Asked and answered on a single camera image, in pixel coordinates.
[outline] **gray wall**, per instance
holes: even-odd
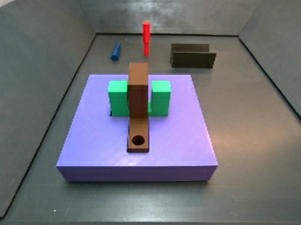
[[[0,8],[0,34],[2,217],[93,43],[94,30],[77,1],[18,0]]]
[[[0,0],[0,7],[11,2],[14,2],[14,0]]]
[[[265,1],[240,38],[301,115],[301,1]]]
[[[98,33],[239,35],[263,0],[78,0]]]

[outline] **purple platform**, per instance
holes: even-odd
[[[57,167],[69,181],[209,180],[219,167],[189,75],[150,75],[172,84],[170,116],[150,117],[150,153],[128,153],[129,118],[110,116],[109,83],[90,75]]]

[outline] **gray floor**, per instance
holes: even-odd
[[[122,58],[112,62],[116,41]],[[209,43],[215,69],[173,69],[170,43]],[[192,74],[219,157],[207,182],[74,183],[55,169],[90,74]],[[301,222],[301,123],[239,38],[98,36],[3,221]]]

